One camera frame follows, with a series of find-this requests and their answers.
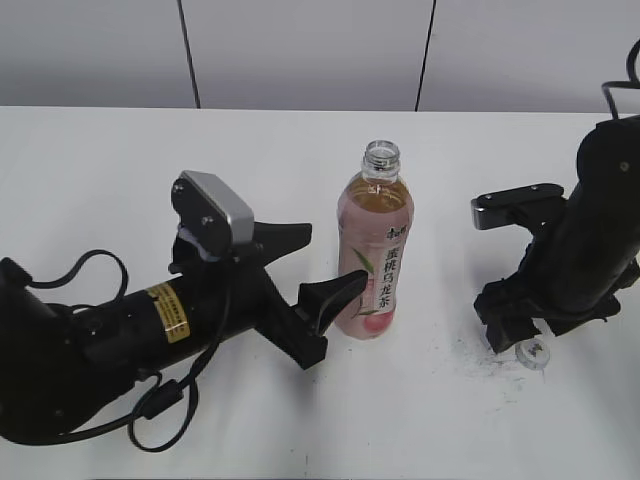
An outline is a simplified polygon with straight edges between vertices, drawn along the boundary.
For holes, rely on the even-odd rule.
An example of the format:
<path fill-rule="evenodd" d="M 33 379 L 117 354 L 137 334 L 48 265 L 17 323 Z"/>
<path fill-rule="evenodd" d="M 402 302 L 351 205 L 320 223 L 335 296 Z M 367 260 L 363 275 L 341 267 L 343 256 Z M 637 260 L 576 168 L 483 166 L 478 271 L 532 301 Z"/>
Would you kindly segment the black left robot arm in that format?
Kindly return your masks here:
<path fill-rule="evenodd" d="M 45 303 L 15 261 L 1 262 L 1 435 L 27 446 L 88 440 L 150 420 L 179 402 L 199 405 L 198 377 L 218 347 L 248 330 L 300 368 L 321 362 L 326 330 L 364 292 L 356 270 L 303 283 L 289 304 L 267 266 L 306 247 L 312 227 L 266 224 L 252 240 L 210 254 L 185 230 L 171 278 L 100 305 Z"/>

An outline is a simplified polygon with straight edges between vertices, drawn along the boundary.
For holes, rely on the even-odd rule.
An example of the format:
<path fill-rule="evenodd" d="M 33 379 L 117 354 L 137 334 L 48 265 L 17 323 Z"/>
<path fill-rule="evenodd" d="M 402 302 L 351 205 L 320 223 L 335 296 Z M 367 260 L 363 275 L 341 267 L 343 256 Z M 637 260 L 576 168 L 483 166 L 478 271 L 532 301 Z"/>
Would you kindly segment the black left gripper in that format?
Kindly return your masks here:
<path fill-rule="evenodd" d="M 310 244 L 311 223 L 254 224 L 254 240 L 205 262 L 179 240 L 174 278 L 79 315 L 82 351 L 105 370 L 162 370 L 248 330 L 255 330 L 303 369 L 327 352 L 325 332 L 361 309 L 366 271 L 301 284 L 289 305 L 267 265 Z"/>

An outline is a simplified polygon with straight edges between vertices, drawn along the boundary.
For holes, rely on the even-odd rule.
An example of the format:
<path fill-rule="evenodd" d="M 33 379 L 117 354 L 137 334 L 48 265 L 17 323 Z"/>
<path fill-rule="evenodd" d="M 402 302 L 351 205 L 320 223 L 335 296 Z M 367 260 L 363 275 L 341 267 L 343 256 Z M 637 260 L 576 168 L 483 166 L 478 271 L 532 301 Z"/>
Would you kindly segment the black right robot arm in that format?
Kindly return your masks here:
<path fill-rule="evenodd" d="M 486 284 L 474 302 L 496 353 L 538 335 L 537 319 L 556 336 L 607 320 L 621 310 L 616 292 L 639 278 L 639 118 L 597 123 L 576 167 L 569 195 L 537 183 L 471 202 L 476 229 L 517 225 L 532 235 L 516 272 Z"/>

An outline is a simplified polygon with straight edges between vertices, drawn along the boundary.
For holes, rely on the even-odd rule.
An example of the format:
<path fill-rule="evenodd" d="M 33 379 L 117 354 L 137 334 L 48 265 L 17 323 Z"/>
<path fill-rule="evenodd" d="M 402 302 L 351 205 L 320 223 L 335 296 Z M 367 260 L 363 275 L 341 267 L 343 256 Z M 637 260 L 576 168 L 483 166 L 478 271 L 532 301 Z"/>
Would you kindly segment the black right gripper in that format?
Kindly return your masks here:
<path fill-rule="evenodd" d="M 626 237 L 535 236 L 516 272 L 486 284 L 473 303 L 493 352 L 539 335 L 536 319 L 558 337 L 617 315 L 616 293 L 639 279 L 638 253 Z"/>

